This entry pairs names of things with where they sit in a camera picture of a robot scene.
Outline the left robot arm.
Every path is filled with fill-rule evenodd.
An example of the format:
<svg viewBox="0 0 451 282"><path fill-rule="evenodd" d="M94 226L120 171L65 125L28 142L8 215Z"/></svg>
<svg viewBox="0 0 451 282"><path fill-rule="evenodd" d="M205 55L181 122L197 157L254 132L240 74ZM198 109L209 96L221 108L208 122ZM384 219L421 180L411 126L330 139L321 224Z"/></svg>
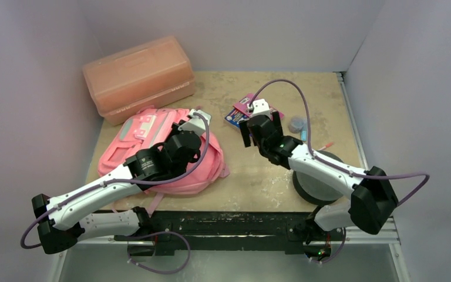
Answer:
<svg viewBox="0 0 451 282"><path fill-rule="evenodd" d="M149 213L133 208L121 213L99 209L150 188L177 182L198 168L210 143L209 122L201 116L174 124L165 141L141 149L110 173L61 196L32 198L35 221L21 237L24 249L60 253L76 243L103 236L147 239L152 232Z"/></svg>

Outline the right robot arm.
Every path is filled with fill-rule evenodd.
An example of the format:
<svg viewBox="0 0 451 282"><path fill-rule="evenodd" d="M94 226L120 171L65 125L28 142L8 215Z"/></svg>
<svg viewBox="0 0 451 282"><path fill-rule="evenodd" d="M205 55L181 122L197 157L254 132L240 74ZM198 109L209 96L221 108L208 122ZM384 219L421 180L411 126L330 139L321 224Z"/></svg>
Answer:
<svg viewBox="0 0 451 282"><path fill-rule="evenodd" d="M345 203L321 207L308 220L306 231L313 239L349 226L376 235L398 206L391 177L382 169L364 170L313 152L306 143L283 134L278 112L243 120L240 131L245 147L255 145L272 164L309 175L347 197Z"/></svg>

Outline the orange translucent plastic box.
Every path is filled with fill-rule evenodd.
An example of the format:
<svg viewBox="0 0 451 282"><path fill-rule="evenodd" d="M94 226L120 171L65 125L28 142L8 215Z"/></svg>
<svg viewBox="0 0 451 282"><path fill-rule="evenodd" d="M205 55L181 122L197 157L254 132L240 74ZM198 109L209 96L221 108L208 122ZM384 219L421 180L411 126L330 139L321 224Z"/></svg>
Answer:
<svg viewBox="0 0 451 282"><path fill-rule="evenodd" d="M87 63L82 71L98 113L111 125L196 91L191 62L174 36Z"/></svg>

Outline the red pink pen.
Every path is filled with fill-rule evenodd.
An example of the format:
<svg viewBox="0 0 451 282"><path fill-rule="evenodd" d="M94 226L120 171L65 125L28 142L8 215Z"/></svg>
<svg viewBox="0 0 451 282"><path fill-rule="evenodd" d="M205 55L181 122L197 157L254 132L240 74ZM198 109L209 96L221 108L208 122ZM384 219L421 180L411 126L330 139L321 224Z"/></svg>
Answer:
<svg viewBox="0 0 451 282"><path fill-rule="evenodd" d="M334 142L327 143L326 145L320 147L320 148L318 149L318 151L324 151L324 150L327 150L328 148L330 148L330 147L333 146L333 145L334 145Z"/></svg>

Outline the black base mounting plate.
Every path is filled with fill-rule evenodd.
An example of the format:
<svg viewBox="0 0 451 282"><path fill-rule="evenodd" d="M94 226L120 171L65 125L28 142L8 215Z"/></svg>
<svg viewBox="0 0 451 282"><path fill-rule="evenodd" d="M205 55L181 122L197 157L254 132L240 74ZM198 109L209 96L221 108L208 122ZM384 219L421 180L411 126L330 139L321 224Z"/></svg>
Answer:
<svg viewBox="0 0 451 282"><path fill-rule="evenodd" d="M282 251L328 257L331 241L341 231L323 231L311 212L156 211L143 208L135 234L115 235L114 241L129 243L134 256L172 256L177 250Z"/></svg>

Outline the dark grey tape roll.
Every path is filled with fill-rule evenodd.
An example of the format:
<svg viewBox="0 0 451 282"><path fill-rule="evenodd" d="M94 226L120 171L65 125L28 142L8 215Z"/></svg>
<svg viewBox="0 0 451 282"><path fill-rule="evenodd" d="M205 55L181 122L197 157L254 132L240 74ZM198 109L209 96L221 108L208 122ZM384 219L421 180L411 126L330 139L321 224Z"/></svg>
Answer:
<svg viewBox="0 0 451 282"><path fill-rule="evenodd" d="M292 172L292 183L295 191L302 199L316 206L335 203L344 196L330 185L295 170Z"/></svg>

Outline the blue comic book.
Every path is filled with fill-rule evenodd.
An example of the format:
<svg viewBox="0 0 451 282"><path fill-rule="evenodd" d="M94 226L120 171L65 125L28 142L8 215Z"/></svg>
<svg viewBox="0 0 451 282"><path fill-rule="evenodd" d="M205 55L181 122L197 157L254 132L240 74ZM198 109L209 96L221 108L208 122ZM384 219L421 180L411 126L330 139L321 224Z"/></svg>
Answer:
<svg viewBox="0 0 451 282"><path fill-rule="evenodd" d="M237 130L240 130L240 123L242 121L248 120L248 116L240 110L232 108L232 110L227 115L225 115L224 120L228 125L236 128Z"/></svg>

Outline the pink student backpack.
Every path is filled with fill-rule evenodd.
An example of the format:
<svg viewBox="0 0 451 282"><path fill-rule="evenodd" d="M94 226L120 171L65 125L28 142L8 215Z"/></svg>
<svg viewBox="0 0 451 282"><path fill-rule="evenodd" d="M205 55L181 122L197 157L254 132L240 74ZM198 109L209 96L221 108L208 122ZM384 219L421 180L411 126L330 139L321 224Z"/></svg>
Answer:
<svg viewBox="0 0 451 282"><path fill-rule="evenodd" d="M101 155L97 172L104 176L140 149L165 141L171 126L189 119L188 109L144 109L124 122L122 128ZM209 146L203 161L192 173L173 183L154 186L146 193L155 192L155 198L146 209L152 215L165 194L197 194L217 178L227 177L230 171L217 138L210 133Z"/></svg>

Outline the magenta thin book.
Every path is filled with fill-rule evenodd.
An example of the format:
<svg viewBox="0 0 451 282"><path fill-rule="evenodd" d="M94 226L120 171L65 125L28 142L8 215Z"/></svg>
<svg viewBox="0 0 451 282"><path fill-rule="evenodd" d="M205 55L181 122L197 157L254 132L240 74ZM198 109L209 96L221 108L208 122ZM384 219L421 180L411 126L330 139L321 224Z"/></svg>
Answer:
<svg viewBox="0 0 451 282"><path fill-rule="evenodd" d="M237 110L239 110L241 113L245 114L248 118L252 116L252 113L248 111L248 105L251 102L254 94L249 93L246 96L244 96L242 99L240 99L238 102L236 102L233 106ZM279 112L276 108L273 108L270 106L270 112ZM284 114L282 112L279 112L280 119L282 120L284 118Z"/></svg>

